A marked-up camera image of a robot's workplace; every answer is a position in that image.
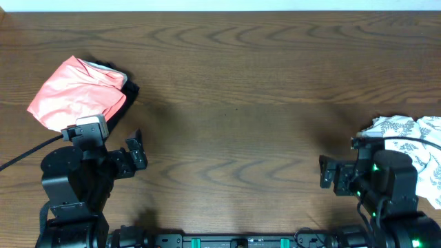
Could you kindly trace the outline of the pink shirt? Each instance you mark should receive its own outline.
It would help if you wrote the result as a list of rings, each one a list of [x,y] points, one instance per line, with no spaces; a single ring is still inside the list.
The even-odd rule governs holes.
[[[71,56],[64,61],[27,108],[49,130],[59,132],[78,118],[96,114],[108,121],[126,99],[121,90],[93,79],[81,60]]]

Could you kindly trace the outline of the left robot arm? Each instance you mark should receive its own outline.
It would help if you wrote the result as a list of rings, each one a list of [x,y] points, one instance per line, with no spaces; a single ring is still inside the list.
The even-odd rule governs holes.
[[[147,167],[142,133],[126,139],[126,148],[108,151],[98,123],[62,130],[72,142],[49,153],[41,162],[42,186],[49,201],[40,211],[37,247],[148,247],[140,227],[114,232],[103,215],[118,179],[131,178]]]

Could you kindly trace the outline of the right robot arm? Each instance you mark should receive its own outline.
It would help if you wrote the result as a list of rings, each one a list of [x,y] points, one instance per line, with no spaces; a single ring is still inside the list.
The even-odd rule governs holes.
[[[355,137],[354,161],[320,156],[320,187],[355,196],[365,208],[364,227],[344,227],[325,238],[325,247],[429,248],[440,246],[440,226],[418,211],[418,172],[412,158],[386,149],[384,137]]]

